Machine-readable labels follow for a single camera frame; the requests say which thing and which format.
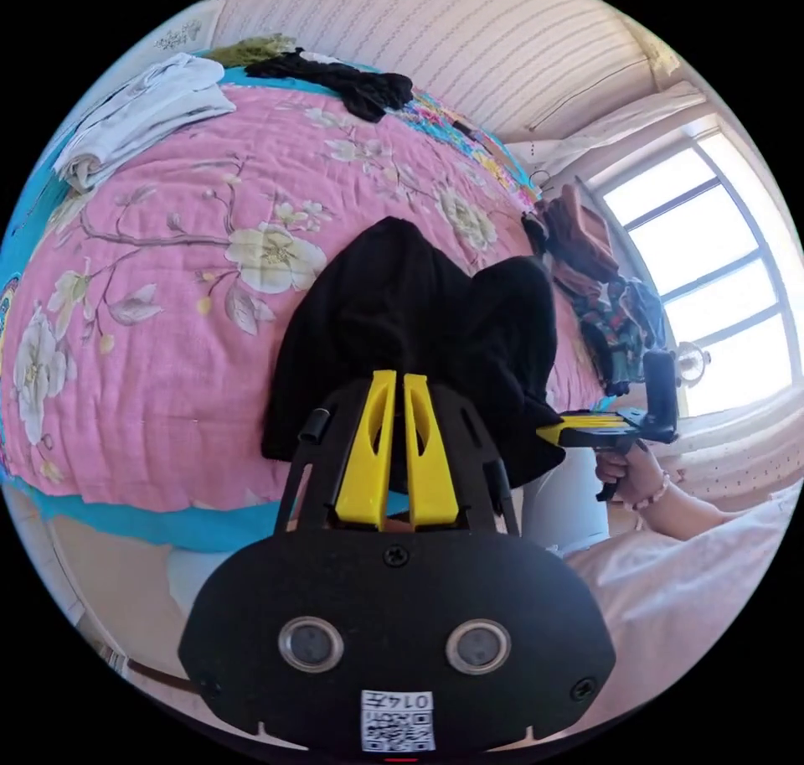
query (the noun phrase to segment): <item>black device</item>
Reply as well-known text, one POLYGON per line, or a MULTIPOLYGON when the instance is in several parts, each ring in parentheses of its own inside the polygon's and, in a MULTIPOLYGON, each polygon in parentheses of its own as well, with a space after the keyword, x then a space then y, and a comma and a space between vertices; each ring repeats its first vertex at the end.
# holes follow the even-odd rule
POLYGON ((439 762, 572 726, 616 660, 595 599, 519 536, 479 415, 425 377, 404 388, 413 532, 383 530, 395 394, 375 372, 312 413, 274 534, 193 605, 189 679, 231 726, 344 762, 439 762))

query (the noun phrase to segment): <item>hand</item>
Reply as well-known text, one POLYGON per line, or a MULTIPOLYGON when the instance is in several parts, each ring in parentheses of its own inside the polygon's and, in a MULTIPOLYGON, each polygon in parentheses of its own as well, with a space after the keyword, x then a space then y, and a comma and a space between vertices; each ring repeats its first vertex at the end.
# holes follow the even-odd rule
POLYGON ((602 483, 619 480, 617 496, 629 505, 655 494, 664 481, 659 461, 647 447, 639 444, 634 444, 625 457, 619 452, 599 451, 595 474, 602 483))

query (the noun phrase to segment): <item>folded white cloth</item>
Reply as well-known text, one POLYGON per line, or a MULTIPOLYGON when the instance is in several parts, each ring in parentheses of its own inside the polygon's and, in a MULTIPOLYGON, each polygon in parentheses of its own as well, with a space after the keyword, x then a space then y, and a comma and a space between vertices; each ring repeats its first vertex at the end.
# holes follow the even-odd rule
POLYGON ((78 125, 54 171, 80 193, 182 126, 228 114, 235 105, 218 81, 224 68, 211 59, 177 53, 132 78, 78 125))

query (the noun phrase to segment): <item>wall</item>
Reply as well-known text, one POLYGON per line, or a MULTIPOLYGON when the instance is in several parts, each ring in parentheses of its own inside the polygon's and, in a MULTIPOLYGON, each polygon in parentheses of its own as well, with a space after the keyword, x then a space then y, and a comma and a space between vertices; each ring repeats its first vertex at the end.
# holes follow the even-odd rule
POLYGON ((225 0, 214 43, 277 31, 408 75, 505 142, 565 137, 655 91, 599 0, 225 0))

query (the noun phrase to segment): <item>bed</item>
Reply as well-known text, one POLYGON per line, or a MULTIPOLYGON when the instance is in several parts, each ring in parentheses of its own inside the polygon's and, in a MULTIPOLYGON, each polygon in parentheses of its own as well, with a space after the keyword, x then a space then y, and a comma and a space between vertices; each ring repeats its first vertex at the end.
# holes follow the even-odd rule
MULTIPOLYGON (((56 203, 46 225, 27 215, 0 271, 7 475, 46 514, 196 550, 234 542, 187 532, 188 511, 270 532, 260 509, 287 470, 260 456, 271 370, 327 260, 389 214, 470 273, 530 253, 521 169, 487 150, 493 137, 453 128, 454 112, 425 92, 372 124, 300 81, 228 70, 222 88, 234 113, 174 133, 93 196, 56 203), (117 523, 113 508, 127 510, 117 523)), ((22 199, 36 208, 53 188, 39 175, 22 199)), ((560 292, 555 304, 550 399, 590 407, 601 392, 577 319, 560 292)))

